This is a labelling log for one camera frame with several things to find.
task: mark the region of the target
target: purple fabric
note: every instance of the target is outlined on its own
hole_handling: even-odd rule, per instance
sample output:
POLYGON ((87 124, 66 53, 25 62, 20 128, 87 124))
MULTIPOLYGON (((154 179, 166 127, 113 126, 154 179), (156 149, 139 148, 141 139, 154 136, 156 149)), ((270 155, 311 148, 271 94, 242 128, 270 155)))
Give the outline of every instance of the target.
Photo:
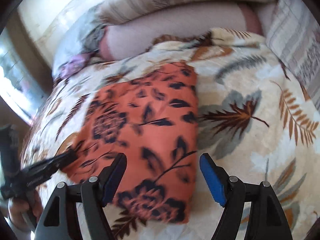
POLYGON ((71 77, 75 73, 78 73, 87 66, 87 63, 92 55, 93 53, 84 53, 71 57, 66 64, 61 66, 60 78, 65 79, 71 77))

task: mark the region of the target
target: human hand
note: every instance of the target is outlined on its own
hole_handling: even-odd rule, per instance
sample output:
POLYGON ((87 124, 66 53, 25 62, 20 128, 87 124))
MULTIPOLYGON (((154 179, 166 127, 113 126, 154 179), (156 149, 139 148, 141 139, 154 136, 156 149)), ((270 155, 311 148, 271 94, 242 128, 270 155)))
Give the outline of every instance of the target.
MULTIPOLYGON (((37 218, 37 222, 42 214, 43 208, 41 204, 40 197, 38 192, 34 191, 35 202, 34 205, 31 206, 32 212, 37 218)), ((9 209, 9 218, 10 221, 22 231, 30 230, 22 217, 22 213, 29 210, 29 204, 27 201, 19 199, 19 198, 11 198, 9 199, 8 209, 9 209)))

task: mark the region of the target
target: pink pillowcase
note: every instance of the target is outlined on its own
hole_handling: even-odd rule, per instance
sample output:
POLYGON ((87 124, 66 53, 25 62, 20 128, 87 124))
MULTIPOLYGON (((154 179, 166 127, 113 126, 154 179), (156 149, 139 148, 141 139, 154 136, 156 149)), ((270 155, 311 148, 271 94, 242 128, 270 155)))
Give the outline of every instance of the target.
POLYGON ((260 20, 263 36, 265 37, 267 37, 268 32, 271 28, 271 24, 276 11, 276 6, 277 2, 256 3, 252 6, 253 11, 257 14, 260 20))
POLYGON ((262 34, 258 16, 246 3, 192 3, 106 27, 100 55, 107 61, 134 57, 145 52, 152 41, 163 34, 185 38, 199 36, 214 27, 262 34))

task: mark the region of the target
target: orange floral cloth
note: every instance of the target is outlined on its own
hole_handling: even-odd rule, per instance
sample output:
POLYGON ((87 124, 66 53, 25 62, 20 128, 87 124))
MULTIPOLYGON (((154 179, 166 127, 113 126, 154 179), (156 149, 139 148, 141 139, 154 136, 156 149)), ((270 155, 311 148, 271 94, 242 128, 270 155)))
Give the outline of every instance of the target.
POLYGON ((196 73, 181 62, 100 89, 64 169, 75 182, 122 152, 127 169, 113 203, 142 219, 186 223, 196 176, 196 73))

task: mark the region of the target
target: bedsheet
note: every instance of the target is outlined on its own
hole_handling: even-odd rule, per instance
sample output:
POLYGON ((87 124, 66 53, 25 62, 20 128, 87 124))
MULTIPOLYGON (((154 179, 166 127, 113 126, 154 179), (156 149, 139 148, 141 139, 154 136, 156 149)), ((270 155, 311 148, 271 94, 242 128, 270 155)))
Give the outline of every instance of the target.
MULTIPOLYGON (((113 63, 90 65, 60 82, 36 122, 23 165, 64 152, 76 138, 95 93, 103 86, 139 78, 170 62, 184 62, 198 74, 198 152, 242 181, 270 181, 293 239, 303 239, 318 217, 320 115, 306 90, 257 34, 212 29, 190 42, 167 41, 149 52, 113 63)), ((62 172, 38 189, 45 205, 62 172)), ((243 239, 246 203, 237 239, 243 239)), ((79 222, 90 239, 81 204, 79 222)), ((104 208, 117 239, 211 239, 223 209, 197 170, 187 224, 145 221, 113 205, 104 208)))

